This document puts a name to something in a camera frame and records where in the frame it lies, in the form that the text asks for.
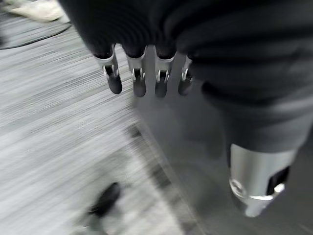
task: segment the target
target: silver cylinder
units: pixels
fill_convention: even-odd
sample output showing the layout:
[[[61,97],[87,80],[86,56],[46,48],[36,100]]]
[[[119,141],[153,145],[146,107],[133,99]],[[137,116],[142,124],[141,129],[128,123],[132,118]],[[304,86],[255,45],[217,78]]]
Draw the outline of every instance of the silver cylinder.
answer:
[[[262,153],[232,144],[229,184],[235,198],[240,204],[243,204],[240,208],[245,216],[258,216],[285,190],[285,182],[282,181],[274,185],[274,189],[269,195],[269,182],[276,173],[291,166],[296,153],[295,150]]]

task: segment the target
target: floor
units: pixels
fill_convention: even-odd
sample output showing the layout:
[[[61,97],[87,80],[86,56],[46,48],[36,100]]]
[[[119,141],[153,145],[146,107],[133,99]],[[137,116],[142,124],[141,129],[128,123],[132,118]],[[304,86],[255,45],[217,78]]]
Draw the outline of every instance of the floor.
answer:
[[[0,15],[4,46],[55,32]],[[123,92],[113,95],[74,28],[0,50],[0,233],[68,235],[110,183],[123,194],[104,218],[111,235],[200,235],[196,219],[138,131],[132,79],[116,47]]]

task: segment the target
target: black cable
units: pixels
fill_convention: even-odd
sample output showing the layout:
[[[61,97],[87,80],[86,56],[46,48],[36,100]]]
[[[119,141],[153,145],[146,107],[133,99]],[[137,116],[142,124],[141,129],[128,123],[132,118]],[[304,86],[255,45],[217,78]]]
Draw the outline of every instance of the black cable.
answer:
[[[39,42],[39,41],[42,41],[42,40],[45,40],[45,39],[54,37],[54,36],[57,36],[57,35],[59,35],[59,34],[65,32],[65,31],[67,31],[69,28],[71,28],[71,26],[72,26],[72,24],[69,23],[69,26],[67,26],[66,28],[62,29],[61,31],[58,31],[58,32],[53,33],[53,34],[51,34],[51,35],[43,36],[43,37],[37,38],[37,39],[35,39],[35,40],[29,41],[29,42],[26,42],[26,43],[22,43],[22,44],[19,44],[19,45],[16,45],[16,46],[0,47],[0,50],[8,50],[8,49],[13,49],[13,48],[23,47],[23,46],[27,46],[27,45],[30,45],[30,44],[33,44],[33,43],[36,43],[36,42]]]

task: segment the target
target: metal joint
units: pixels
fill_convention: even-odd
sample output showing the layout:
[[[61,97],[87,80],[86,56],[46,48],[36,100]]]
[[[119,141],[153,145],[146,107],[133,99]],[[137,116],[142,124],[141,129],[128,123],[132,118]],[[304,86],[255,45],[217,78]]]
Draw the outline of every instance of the metal joint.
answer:
[[[145,64],[144,64],[145,53],[146,53],[146,51],[143,53],[142,56],[140,56],[138,58],[132,58],[132,57],[126,55],[128,66],[129,66],[129,69],[133,75],[134,81],[136,81],[136,77],[137,77],[136,73],[138,71],[140,73],[140,79],[143,80],[145,78]]]
[[[181,70],[181,80],[183,82],[186,80],[190,64],[191,64],[191,59],[189,59],[188,56],[186,56],[185,64],[184,64],[184,66],[182,67],[182,70]]]
[[[110,77],[117,77],[119,75],[114,46],[112,46],[112,55],[109,58],[101,59],[96,57],[96,60],[107,79],[109,79]]]

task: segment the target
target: gray carpet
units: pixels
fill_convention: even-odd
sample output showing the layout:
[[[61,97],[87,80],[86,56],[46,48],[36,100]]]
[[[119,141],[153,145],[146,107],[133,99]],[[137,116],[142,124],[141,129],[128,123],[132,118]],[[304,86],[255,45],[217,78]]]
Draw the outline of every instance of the gray carpet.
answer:
[[[61,28],[0,18],[5,46]],[[116,52],[120,95],[110,92],[74,28],[0,50],[0,234],[75,232],[85,209],[113,181],[123,194],[103,219],[108,234],[201,234],[136,129],[131,75],[122,48]]]

